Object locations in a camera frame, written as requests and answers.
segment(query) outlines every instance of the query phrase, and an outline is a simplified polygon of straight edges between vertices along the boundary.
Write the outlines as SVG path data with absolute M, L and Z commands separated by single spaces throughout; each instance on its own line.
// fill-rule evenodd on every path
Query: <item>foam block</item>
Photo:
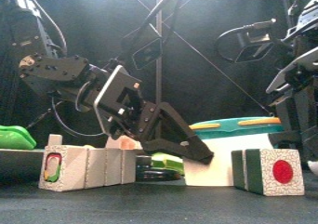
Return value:
M 109 151 L 104 148 L 87 150 L 85 189 L 105 186 L 108 154 Z
M 232 156 L 237 188 L 267 196 L 305 194 L 299 150 L 252 149 Z
M 121 183 L 136 182 L 136 150 L 122 151 L 122 180 Z
M 78 146 L 46 146 L 41 189 L 71 191 L 85 188 L 87 150 Z
M 105 159 L 105 186 L 122 183 L 122 150 L 106 149 Z

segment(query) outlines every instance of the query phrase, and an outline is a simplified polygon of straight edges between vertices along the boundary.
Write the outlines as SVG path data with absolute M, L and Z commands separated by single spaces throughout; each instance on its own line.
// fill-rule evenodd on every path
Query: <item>small green toy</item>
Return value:
M 168 168 L 180 172 L 181 175 L 185 174 L 185 163 L 184 159 L 166 154 L 166 153 L 156 153 L 152 157 L 152 166 L 154 168 Z
M 0 125 L 0 149 L 34 150 L 37 141 L 29 131 L 18 125 Z

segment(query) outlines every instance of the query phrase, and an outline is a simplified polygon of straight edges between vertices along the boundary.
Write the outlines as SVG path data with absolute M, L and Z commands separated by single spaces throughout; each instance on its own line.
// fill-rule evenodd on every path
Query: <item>cable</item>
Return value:
M 85 138 L 102 138 L 106 136 L 105 133 L 98 133 L 98 134 L 93 134 L 93 135 L 89 135 L 89 134 L 83 134 L 78 131 L 75 131 L 74 129 L 71 129 L 63 122 L 61 116 L 59 116 L 59 113 L 58 113 L 58 110 L 57 110 L 57 107 L 63 103 L 63 101 L 61 101 L 58 104 L 55 103 L 55 98 L 53 97 L 53 103 L 51 103 L 51 106 L 53 106 L 53 111 L 54 111 L 54 114 L 55 114 L 55 118 L 57 118 L 57 121 L 59 122 L 59 125 L 62 126 L 63 130 L 70 134 L 73 135 L 74 137 L 85 137 Z
M 186 0 L 186 2 L 181 5 L 180 9 L 182 9 L 182 8 L 188 5 L 188 3 L 189 3 L 190 1 L 192 1 L 192 0 Z M 166 17 L 166 19 L 164 20 L 164 22 L 166 22 L 166 21 L 172 18 L 173 14 L 174 14 L 174 13 L 172 13 L 172 14 Z
M 91 86 L 93 83 L 94 82 L 90 80 L 89 82 L 86 82 L 83 84 L 83 86 L 79 89 L 79 93 L 78 93 L 77 100 L 75 100 L 75 108 L 79 112 L 85 112 L 83 108 L 81 107 L 81 103 L 82 103 L 82 99 L 83 99 L 83 96 L 85 96 L 85 92 L 86 92 L 87 88 Z
M 144 2 L 141 2 L 141 0 L 137 0 L 142 6 L 150 11 L 150 9 L 148 8 L 148 6 L 144 4 Z M 174 32 L 174 34 L 178 36 L 178 38 L 189 45 L 189 47 L 194 50 L 194 52 L 206 60 L 206 62 L 216 68 L 216 70 L 225 76 L 225 78 L 234 84 L 234 86 L 238 88 L 238 90 L 253 100 L 253 102 L 258 105 L 258 107 L 268 113 L 271 114 L 271 116 L 273 116 L 273 113 L 265 108 L 265 106 L 257 101 L 257 99 L 248 93 L 248 91 L 240 86 L 240 84 L 229 77 L 229 75 L 222 71 L 222 69 L 220 68 L 220 66 L 217 64 L 213 63 L 213 61 L 210 61 L 210 59 L 204 55 L 204 53 L 196 48 L 196 46 L 193 46 L 188 40 L 177 33 Z
M 141 39 L 141 36 L 150 24 L 150 22 L 153 21 L 154 17 L 157 16 L 158 12 L 162 10 L 162 8 L 166 6 L 166 4 L 170 2 L 172 0 L 162 0 L 157 6 L 154 7 L 153 11 L 150 12 L 149 16 L 146 17 L 144 23 L 142 23 L 142 26 L 140 27 L 140 29 L 137 29 L 137 34 L 133 38 L 133 43 L 132 43 L 132 47 L 129 49 L 129 54 L 133 52 L 133 48 L 134 48 L 134 45 L 137 44 L 138 40 Z M 177 20 L 177 15 L 178 15 L 178 11 L 180 11 L 180 6 L 181 6 L 181 3 L 182 3 L 182 0 L 178 0 L 177 2 L 177 5 L 176 5 L 176 8 L 174 8 L 174 18 L 173 18 L 173 21 L 172 21 L 172 29 L 174 28 L 174 23 L 176 23 L 176 20 Z M 169 36 L 164 42 L 164 44 L 168 43 L 169 41 L 169 38 L 172 36 L 172 33 L 173 33 L 173 30 L 169 30 Z
M 34 4 L 37 5 L 37 7 L 41 9 L 41 11 L 43 12 L 46 18 L 49 19 L 49 21 L 51 22 L 57 32 L 58 32 L 58 35 L 59 35 L 59 39 L 61 39 L 61 42 L 62 42 L 62 53 L 65 56 L 67 56 L 67 45 L 66 45 L 66 40 L 65 40 L 65 36 L 63 36 L 63 33 L 62 33 L 62 30 L 58 26 L 58 24 L 55 23 L 55 21 L 51 19 L 51 17 L 49 16 L 49 14 L 46 13 L 43 7 L 41 6 L 41 4 L 38 3 L 37 0 L 33 0 Z
M 232 35 L 232 34 L 237 34 L 237 33 L 244 33 L 244 32 L 246 32 L 249 29 L 252 29 L 252 27 L 248 28 L 246 26 L 244 26 L 244 27 L 236 28 L 236 29 L 233 29 L 233 30 L 225 32 L 225 33 L 217 38 L 217 41 L 216 41 L 216 44 L 214 44 L 214 46 L 216 46 L 216 51 L 217 51 L 218 55 L 220 55 L 226 61 L 229 61 L 229 62 L 232 62 L 232 63 L 236 62 L 234 59 L 232 59 L 232 58 L 224 56 L 224 54 L 221 53 L 221 40 L 224 39 L 225 36 Z
M 39 123 L 43 121 L 43 119 L 46 118 L 46 116 L 47 116 L 49 114 L 51 114 L 51 113 L 53 113 L 53 109 L 50 108 L 50 109 L 47 109 L 47 111 L 46 111 L 43 114 L 41 114 L 41 115 L 37 117 L 37 119 L 27 125 L 26 129 L 30 130 L 30 128 L 33 128 L 37 124 L 39 124 Z

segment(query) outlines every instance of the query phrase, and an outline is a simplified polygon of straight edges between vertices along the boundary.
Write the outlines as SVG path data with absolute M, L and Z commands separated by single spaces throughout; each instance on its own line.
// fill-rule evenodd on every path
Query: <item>black table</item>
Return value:
M 234 187 L 189 187 L 184 180 L 91 190 L 2 184 L 0 223 L 318 223 L 318 177 L 307 195 L 265 197 Z

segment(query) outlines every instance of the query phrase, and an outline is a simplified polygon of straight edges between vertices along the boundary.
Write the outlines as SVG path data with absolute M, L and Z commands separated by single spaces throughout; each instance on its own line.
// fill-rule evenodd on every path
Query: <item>red circle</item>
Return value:
M 275 163 L 275 179 L 288 184 L 293 179 L 293 168 L 289 162 L 280 160 Z

